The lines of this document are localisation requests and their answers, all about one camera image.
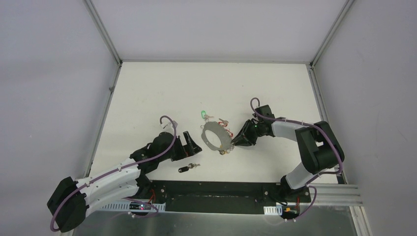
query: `gray ring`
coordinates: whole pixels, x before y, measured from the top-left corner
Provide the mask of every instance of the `gray ring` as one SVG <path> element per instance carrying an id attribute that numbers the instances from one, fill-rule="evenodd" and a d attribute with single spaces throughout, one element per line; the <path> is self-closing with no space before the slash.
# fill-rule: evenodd
<path id="1" fill-rule="evenodd" d="M 221 142 L 222 148 L 216 147 L 209 142 L 206 136 L 206 130 L 210 130 L 215 135 L 218 136 Z M 232 148 L 232 138 L 230 137 L 229 133 L 220 126 L 217 122 L 209 121 L 204 125 L 203 133 L 201 134 L 201 138 L 203 139 L 204 143 L 213 151 L 223 151 Z"/>

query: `white wall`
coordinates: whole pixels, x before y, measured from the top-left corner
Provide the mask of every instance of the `white wall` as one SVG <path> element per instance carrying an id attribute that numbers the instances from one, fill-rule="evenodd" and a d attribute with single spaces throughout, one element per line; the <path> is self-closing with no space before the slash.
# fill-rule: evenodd
<path id="1" fill-rule="evenodd" d="M 81 0 L 0 17 L 0 235 L 52 235 L 46 203 L 83 173 L 117 67 Z"/>
<path id="2" fill-rule="evenodd" d="M 94 0 L 124 60 L 310 62 L 345 0 Z"/>
<path id="3" fill-rule="evenodd" d="M 416 235 L 417 1 L 357 0 L 316 75 L 374 235 Z"/>

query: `green carabiner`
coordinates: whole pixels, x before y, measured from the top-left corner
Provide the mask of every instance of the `green carabiner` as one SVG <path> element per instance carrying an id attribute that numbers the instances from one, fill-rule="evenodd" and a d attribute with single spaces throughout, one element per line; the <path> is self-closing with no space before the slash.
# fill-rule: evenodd
<path id="1" fill-rule="evenodd" d="M 204 116 L 206 116 L 206 111 L 201 111 L 201 118 L 206 119 Z"/>

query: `robotic arm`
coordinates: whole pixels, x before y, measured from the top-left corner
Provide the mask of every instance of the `robotic arm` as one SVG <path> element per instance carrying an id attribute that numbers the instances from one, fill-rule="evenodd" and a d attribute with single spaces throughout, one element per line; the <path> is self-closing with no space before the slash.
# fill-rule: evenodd
<path id="1" fill-rule="evenodd" d="M 317 178 L 321 171 L 340 164 L 336 154 L 339 155 L 341 162 L 344 161 L 343 150 L 327 122 L 320 121 L 306 127 L 307 124 L 303 122 L 287 122 L 285 118 L 275 118 L 269 105 L 253 110 L 255 112 L 253 116 L 258 119 L 246 121 L 238 135 L 232 140 L 235 146 L 253 146 L 258 137 L 262 136 L 283 137 L 296 141 L 298 144 L 301 163 L 281 178 L 277 197 L 281 201 L 302 191 L 307 184 Z"/>
<path id="2" fill-rule="evenodd" d="M 146 174 L 157 169 L 159 162 L 181 160 L 202 151 L 188 131 L 183 132 L 183 135 L 187 142 L 184 146 L 179 136 L 174 138 L 174 135 L 162 132 L 152 143 L 134 151 L 129 158 L 102 173 L 76 180 L 71 177 L 63 179 L 47 203 L 49 211 L 55 216 L 53 220 L 59 226 L 54 231 L 68 232 L 95 210 L 113 201 L 147 194 L 150 181 Z"/>

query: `key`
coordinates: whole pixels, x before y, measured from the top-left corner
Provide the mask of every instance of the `key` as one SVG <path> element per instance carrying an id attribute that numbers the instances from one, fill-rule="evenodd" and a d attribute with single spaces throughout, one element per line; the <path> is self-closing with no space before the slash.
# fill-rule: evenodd
<path id="1" fill-rule="evenodd" d="M 207 114 L 205 114 L 205 115 L 204 115 L 204 119 L 205 119 L 205 120 L 208 120 L 208 119 L 210 119 L 210 118 L 214 118 L 214 117 L 211 117 L 211 116 L 209 116 L 209 115 L 207 115 Z"/>
<path id="2" fill-rule="evenodd" d="M 200 166 L 200 164 L 194 164 L 194 163 L 188 164 L 188 168 L 190 169 L 196 168 L 197 166 Z"/>
<path id="3" fill-rule="evenodd" d="M 186 172 L 188 171 L 190 168 L 188 166 L 184 166 L 178 169 L 178 172 L 182 173 L 182 172 Z"/>
<path id="4" fill-rule="evenodd" d="M 223 124 L 224 124 L 224 126 L 226 127 L 227 126 L 227 124 L 229 124 L 229 122 L 227 121 L 227 120 L 222 120 L 222 119 L 219 119 L 221 122 L 223 122 Z"/>

